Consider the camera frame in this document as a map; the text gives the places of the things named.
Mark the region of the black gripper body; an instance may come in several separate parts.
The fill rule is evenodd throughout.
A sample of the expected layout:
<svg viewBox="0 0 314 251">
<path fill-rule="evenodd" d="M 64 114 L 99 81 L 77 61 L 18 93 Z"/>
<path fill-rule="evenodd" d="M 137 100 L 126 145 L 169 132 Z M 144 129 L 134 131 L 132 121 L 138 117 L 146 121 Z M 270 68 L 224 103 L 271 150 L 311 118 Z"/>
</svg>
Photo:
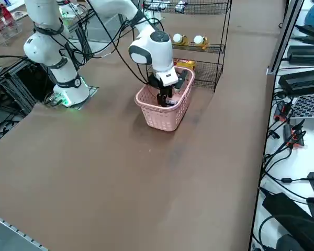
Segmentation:
<svg viewBox="0 0 314 251">
<path fill-rule="evenodd" d="M 154 74 L 150 74 L 149 77 L 148 77 L 148 85 L 156 88 L 156 89 L 159 89 L 159 90 L 162 90 L 162 89 L 172 89 L 173 86 L 170 85 L 170 86 L 164 86 L 163 82 L 161 80 L 158 80 Z"/>
</svg>

